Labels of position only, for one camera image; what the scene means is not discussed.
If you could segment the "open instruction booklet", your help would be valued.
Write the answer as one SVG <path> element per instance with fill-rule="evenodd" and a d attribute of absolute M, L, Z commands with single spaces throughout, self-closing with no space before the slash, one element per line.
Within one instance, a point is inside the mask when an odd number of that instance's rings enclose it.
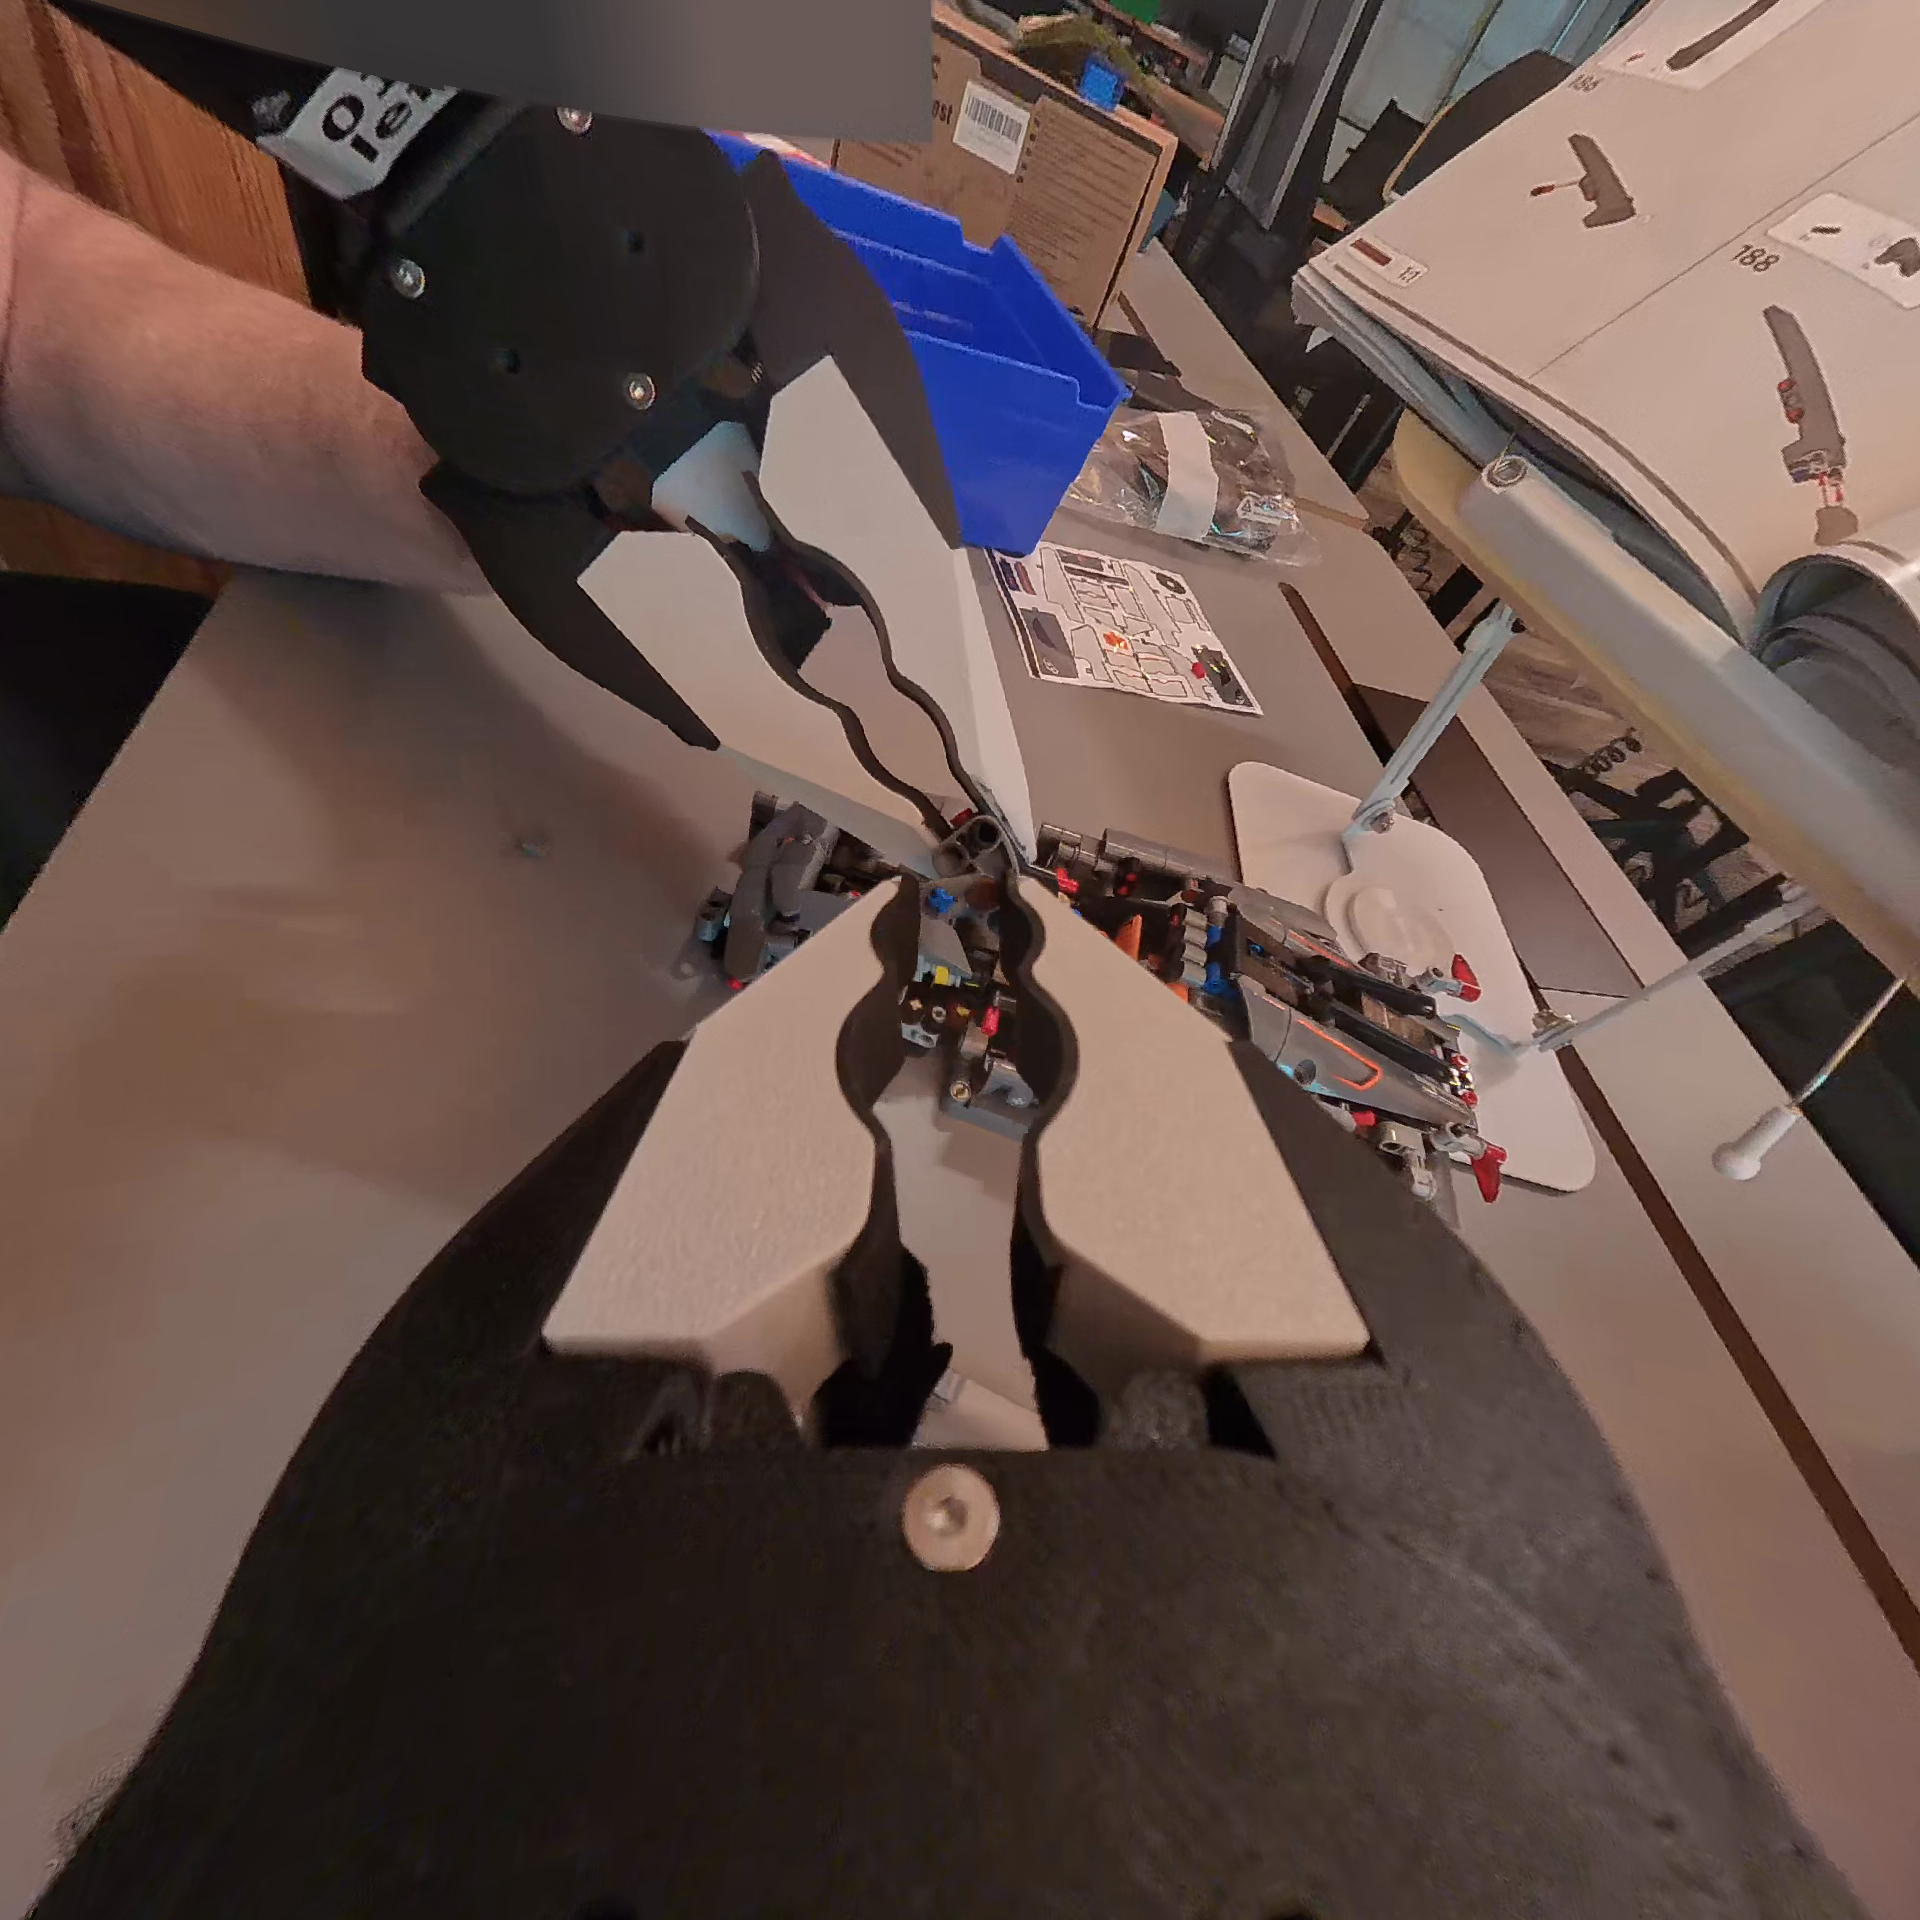
<path fill-rule="evenodd" d="M 1292 301 L 1739 634 L 1804 564 L 1915 575 L 1915 245 L 1915 3 L 1667 3 Z"/>

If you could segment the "clear plastic parts bag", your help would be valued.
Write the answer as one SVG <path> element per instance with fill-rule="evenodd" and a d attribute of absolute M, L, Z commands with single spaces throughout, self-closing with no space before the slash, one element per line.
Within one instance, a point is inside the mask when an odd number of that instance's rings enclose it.
<path fill-rule="evenodd" d="M 1066 506 L 1175 544 L 1275 568 L 1324 558 L 1284 459 L 1243 414 L 1120 407 L 1075 476 Z"/>

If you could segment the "white sticker sheet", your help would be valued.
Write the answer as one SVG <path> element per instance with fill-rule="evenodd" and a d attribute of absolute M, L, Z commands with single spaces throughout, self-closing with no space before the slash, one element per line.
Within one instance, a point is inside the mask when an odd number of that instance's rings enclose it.
<path fill-rule="evenodd" d="M 989 562 L 1030 678 L 1214 712 L 1263 710 L 1178 571 L 1054 541 Z"/>

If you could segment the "person's left forearm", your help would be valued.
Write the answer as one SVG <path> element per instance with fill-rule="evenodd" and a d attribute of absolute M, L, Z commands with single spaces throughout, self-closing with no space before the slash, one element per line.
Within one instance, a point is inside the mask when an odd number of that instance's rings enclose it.
<path fill-rule="evenodd" d="M 2 158 L 2 492 L 254 568 L 488 584 L 349 326 Z"/>

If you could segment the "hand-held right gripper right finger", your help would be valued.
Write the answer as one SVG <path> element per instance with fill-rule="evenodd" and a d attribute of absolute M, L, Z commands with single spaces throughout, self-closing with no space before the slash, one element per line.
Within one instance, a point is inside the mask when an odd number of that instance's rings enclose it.
<path fill-rule="evenodd" d="M 1071 1368 L 1357 1357 L 1359 1310 L 1223 1032 L 1030 878 L 1005 952 L 1042 1343 Z"/>

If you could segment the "long grey lego panel assembly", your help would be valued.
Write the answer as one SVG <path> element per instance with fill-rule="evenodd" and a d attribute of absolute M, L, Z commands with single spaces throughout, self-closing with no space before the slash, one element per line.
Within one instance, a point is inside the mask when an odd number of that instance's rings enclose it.
<path fill-rule="evenodd" d="M 987 904 L 995 904 L 1013 879 L 1028 872 L 1028 860 L 1010 826 L 989 808 L 974 808 L 956 821 L 931 861 L 935 883 L 956 901 L 986 898 Z"/>

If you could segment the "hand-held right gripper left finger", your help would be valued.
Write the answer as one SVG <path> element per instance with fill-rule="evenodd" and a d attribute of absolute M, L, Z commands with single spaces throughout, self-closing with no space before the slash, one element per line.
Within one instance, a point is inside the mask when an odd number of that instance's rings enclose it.
<path fill-rule="evenodd" d="M 692 1029 L 544 1320 L 559 1356 L 771 1379 L 806 1420 L 901 1316 L 894 1148 L 919 891 L 856 898 Z"/>

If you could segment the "blue plastic bin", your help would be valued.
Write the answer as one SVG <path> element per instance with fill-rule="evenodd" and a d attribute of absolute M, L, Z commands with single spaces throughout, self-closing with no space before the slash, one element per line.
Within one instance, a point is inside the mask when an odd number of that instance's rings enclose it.
<path fill-rule="evenodd" d="M 782 152 L 799 199 L 886 294 L 919 365 L 962 536 L 1030 550 L 1126 386 L 1010 237 Z"/>

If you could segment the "white book stand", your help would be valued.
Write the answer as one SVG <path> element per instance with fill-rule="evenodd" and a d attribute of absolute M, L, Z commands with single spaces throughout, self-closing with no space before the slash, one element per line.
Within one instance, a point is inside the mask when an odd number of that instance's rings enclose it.
<path fill-rule="evenodd" d="M 1634 559 L 1543 467 L 1499 450 L 1472 468 L 1419 418 L 1402 434 L 1399 470 L 1411 488 L 1427 484 L 1418 515 L 1466 541 L 1533 634 L 1583 654 L 1679 765 L 1731 802 L 1888 971 L 1915 986 L 1915 776 L 1843 734 L 1738 634 Z M 1578 1194 L 1595 1157 L 1549 1050 L 1588 1039 L 1602 1015 L 1549 1035 L 1519 1032 L 1530 990 L 1482 864 L 1435 828 L 1370 826 L 1415 763 L 1402 749 L 1366 800 L 1261 762 L 1235 765 L 1243 878 L 1318 908 L 1334 957 L 1357 944 L 1352 908 L 1366 891 L 1392 894 L 1397 928 L 1415 934 L 1412 957 L 1462 952 L 1482 997 L 1459 1003 L 1442 1026 L 1466 1038 L 1470 1067 L 1492 1074 L 1479 1085 L 1479 1131 L 1506 1149 L 1509 1182 Z"/>

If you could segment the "brown cardboard box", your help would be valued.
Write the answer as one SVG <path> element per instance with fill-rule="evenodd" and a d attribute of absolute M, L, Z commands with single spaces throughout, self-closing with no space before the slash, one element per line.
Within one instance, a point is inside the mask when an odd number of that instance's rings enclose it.
<path fill-rule="evenodd" d="M 931 132 L 837 139 L 831 166 L 1013 242 L 1051 293 L 1101 326 L 1167 181 L 1178 134 L 1103 110 L 946 4 L 931 12 Z"/>

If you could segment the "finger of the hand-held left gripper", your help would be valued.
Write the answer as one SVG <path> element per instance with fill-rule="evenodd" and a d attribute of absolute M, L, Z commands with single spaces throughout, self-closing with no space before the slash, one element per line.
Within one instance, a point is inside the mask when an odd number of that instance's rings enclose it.
<path fill-rule="evenodd" d="M 730 558 L 699 535 L 615 535 L 580 588 L 757 784 L 874 845 L 938 845 L 938 802 L 891 773 L 855 710 L 784 659 Z"/>
<path fill-rule="evenodd" d="M 667 533 L 727 555 L 772 638 L 748 562 L 837 568 L 871 624 L 885 684 L 931 723 L 948 784 L 998 814 L 1032 861 L 1024 763 L 965 550 L 938 527 L 831 358 L 774 395 L 762 443 L 740 422 L 708 427 L 666 468 L 654 509 Z M 933 867 L 938 845 L 874 848 L 901 867 Z"/>

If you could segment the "grey and orange lego car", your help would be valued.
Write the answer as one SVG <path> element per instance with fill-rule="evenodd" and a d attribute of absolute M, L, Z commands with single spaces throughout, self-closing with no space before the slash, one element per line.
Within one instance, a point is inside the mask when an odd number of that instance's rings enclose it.
<path fill-rule="evenodd" d="M 1418 976 L 1390 956 L 1349 957 L 1310 908 L 1124 831 L 1045 826 L 1037 858 L 1069 909 L 1230 1039 L 1247 1039 L 1418 1197 L 1437 1204 L 1439 1160 L 1462 1165 L 1486 1202 L 1499 1197 L 1506 1151 L 1479 1127 L 1468 1052 L 1437 1007 L 1439 992 L 1477 997 L 1462 957 Z M 759 790 L 738 872 L 708 894 L 690 934 L 740 990 L 894 876 L 826 815 Z M 944 1110 L 1019 1139 L 1039 1102 L 1015 1059 L 1019 994 L 995 879 L 920 884 L 919 962 L 898 1003 L 902 1039 L 944 1067 Z"/>

